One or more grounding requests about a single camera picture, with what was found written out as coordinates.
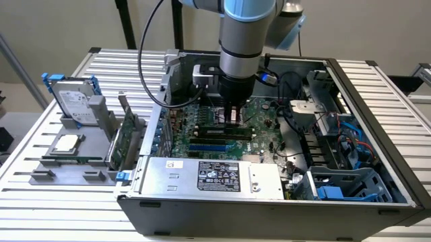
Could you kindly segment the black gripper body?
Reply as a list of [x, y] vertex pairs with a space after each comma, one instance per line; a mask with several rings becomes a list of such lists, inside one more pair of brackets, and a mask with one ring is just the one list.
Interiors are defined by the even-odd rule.
[[254, 77], [233, 78], [226, 75], [218, 78], [218, 94], [225, 103], [232, 106], [242, 106], [252, 95], [254, 86]]

